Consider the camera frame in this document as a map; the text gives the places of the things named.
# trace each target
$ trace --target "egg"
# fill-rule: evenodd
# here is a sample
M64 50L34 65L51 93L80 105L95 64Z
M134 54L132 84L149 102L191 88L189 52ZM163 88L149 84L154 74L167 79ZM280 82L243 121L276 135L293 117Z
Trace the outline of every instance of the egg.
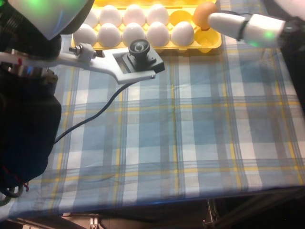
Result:
M172 31L171 40L175 45L188 46L194 42L195 33L189 22L178 23Z
M95 26L97 26L98 23L99 23L99 17L96 15L95 12L91 10L86 20L84 21L84 24L90 25L92 28L94 28Z
M155 21L159 21L164 25L167 25L169 21L167 9L161 4L153 5L147 12L146 21L149 25Z
M119 27L122 23L122 15L117 8L111 5L103 7L100 13L100 24L111 23Z
M122 41L119 29L110 23L101 26L98 34L98 42L103 47L115 47Z
M146 22L144 10L136 4L130 5L125 11L123 22L125 25L135 22L143 26Z
M193 21L196 25L201 27L202 30L208 30L210 25L208 23L208 18L210 14L217 12L218 9L216 5L210 1L200 4L193 15Z
M93 46L97 42L97 35L90 25L82 24L81 27L73 34L73 40L75 45L85 43Z
M145 32L138 23L128 24L122 35L123 42L126 46L129 46L134 40L145 39Z
M149 26L146 34L146 40L152 46L165 46L170 41L170 34L167 27L163 23L156 21Z

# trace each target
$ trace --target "camera lens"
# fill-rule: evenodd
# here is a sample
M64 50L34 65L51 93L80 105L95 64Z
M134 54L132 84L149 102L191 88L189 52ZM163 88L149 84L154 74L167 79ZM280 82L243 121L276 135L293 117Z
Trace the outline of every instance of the camera lens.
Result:
M135 40L129 46L129 53L135 57L136 61L146 61L147 54L151 49L147 40L139 39Z

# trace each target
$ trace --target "white egg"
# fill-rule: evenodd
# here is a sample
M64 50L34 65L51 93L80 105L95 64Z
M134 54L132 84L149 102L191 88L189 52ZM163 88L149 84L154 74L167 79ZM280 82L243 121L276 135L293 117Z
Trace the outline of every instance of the white egg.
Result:
M169 21L167 9L161 4L153 5L148 10L146 21L149 25L155 21L159 21L162 22L164 25L167 25Z
M114 6L107 5L103 7L100 13L100 24L111 23L119 27L122 23L122 15Z
M84 21L84 24L90 25L92 28L94 28L95 26L97 26L98 23L99 23L99 17L96 15L95 12L91 10L86 20Z
M122 39L124 44L129 46L134 40L145 39L145 32L139 24L133 22L125 27Z
M73 40L76 45L78 45L79 43L85 43L93 46L97 42L97 35L90 25L83 24L73 34Z
M189 22L178 23L172 31L171 40L175 45L188 46L194 42L195 33Z
M143 26L146 22L144 10L136 4L130 5L125 11L123 22L125 25L135 22Z
M122 41L119 29L110 23L103 24L99 30L98 42L104 47L115 47Z
M170 34L164 24L156 21L149 26L146 39L152 46L165 46L170 41Z

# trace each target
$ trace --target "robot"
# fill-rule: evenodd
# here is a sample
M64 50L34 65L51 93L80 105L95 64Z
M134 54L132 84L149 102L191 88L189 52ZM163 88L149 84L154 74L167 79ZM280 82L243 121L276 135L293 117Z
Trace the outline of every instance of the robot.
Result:
M285 5L285 0L277 1ZM23 186L27 188L27 182L44 172L53 145L72 130L55 139L61 105L54 97L58 76L50 67L63 64L107 73L118 84L125 83L115 95L132 83L154 79L164 70L162 59L146 40L134 41L126 49L103 51L101 56L82 43L70 48L71 53L60 53L61 35L77 31L93 2L0 1L0 192L6 195L2 204L19 197ZM286 2L298 6L298 10L287 9L295 16L292 21L258 14L247 19L220 11L209 16L209 23L220 33L248 44L279 47L290 37L305 33L303 0ZM123 60L128 73L122 72L117 58Z

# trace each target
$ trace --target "blue and white checkered fabric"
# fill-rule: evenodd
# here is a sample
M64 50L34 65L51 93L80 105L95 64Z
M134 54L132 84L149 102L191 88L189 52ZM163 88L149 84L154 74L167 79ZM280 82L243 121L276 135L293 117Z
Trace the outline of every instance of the blue and white checkered fabric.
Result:
M219 4L265 13L259 0ZM163 60L155 80L134 84L56 144L45 173L0 208L1 219L304 183L304 117L279 50L223 37L209 54L166 52ZM120 87L104 74L55 72L59 134L97 113Z

